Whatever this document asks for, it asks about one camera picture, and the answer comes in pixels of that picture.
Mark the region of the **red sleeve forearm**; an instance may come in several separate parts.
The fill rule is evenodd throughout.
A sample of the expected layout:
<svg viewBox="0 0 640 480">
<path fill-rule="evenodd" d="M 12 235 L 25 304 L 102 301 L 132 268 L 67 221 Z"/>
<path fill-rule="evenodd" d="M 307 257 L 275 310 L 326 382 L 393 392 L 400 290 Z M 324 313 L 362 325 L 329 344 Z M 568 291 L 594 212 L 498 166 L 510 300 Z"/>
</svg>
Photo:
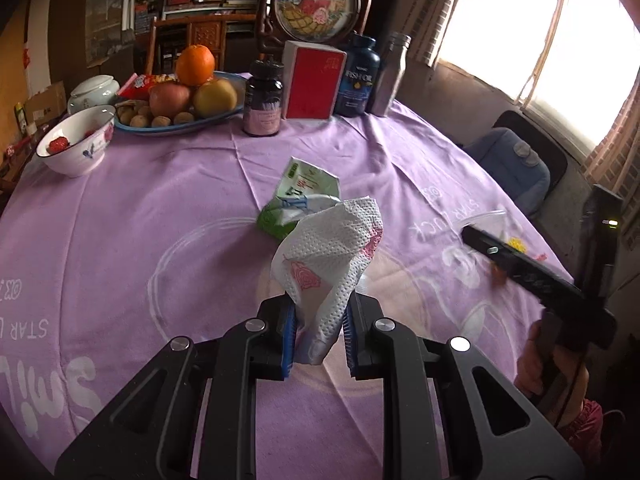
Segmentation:
<svg viewBox="0 0 640 480">
<path fill-rule="evenodd" d="M 585 400 L 578 416 L 560 429 L 560 435 L 586 467 L 601 461 L 603 411 L 596 401 Z"/>
</svg>

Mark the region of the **person's right hand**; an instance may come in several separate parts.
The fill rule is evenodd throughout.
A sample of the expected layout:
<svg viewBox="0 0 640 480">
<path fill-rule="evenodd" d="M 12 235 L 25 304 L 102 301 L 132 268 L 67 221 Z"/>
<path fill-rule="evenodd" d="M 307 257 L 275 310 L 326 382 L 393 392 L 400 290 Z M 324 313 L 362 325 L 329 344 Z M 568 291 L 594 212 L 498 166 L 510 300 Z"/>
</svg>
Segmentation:
<svg viewBox="0 0 640 480">
<path fill-rule="evenodd" d="M 533 322 L 529 327 L 526 344 L 516 362 L 514 385 L 529 398 L 534 394 L 539 396 L 544 391 L 542 383 L 544 357 L 537 347 L 540 329 L 540 321 Z M 576 368 L 579 367 L 579 356 L 563 347 L 555 347 L 552 351 L 552 362 L 562 374 L 572 378 Z"/>
</svg>

